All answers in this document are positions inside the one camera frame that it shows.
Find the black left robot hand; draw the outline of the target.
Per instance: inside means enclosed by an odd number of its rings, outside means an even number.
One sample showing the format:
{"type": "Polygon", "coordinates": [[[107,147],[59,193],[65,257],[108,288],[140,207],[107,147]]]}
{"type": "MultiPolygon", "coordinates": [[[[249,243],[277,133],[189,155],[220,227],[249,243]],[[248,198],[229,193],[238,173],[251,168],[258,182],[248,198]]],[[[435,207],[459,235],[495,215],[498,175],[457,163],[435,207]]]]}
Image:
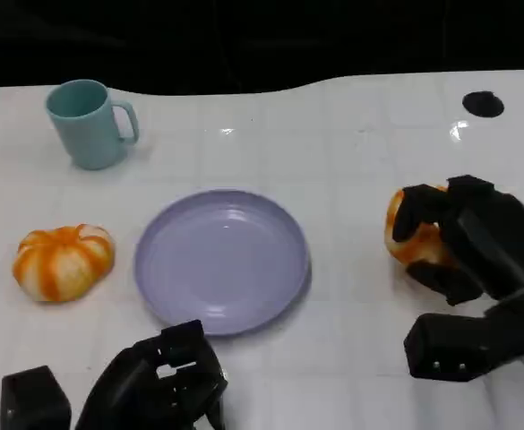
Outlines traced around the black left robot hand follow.
{"type": "Polygon", "coordinates": [[[226,427],[228,381],[199,320],[168,327],[123,349],[92,387],[78,429],[226,427]]]}

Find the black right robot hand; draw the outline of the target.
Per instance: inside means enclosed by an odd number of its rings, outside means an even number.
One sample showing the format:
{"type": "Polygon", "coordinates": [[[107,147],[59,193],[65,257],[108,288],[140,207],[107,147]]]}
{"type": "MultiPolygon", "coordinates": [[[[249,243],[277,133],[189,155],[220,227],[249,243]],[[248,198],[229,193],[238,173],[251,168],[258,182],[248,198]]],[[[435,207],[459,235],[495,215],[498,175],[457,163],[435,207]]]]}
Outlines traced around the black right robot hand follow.
{"type": "Polygon", "coordinates": [[[484,179],[399,189],[384,241],[410,278],[449,305],[483,294],[501,301],[524,288],[524,204],[484,179]]]}

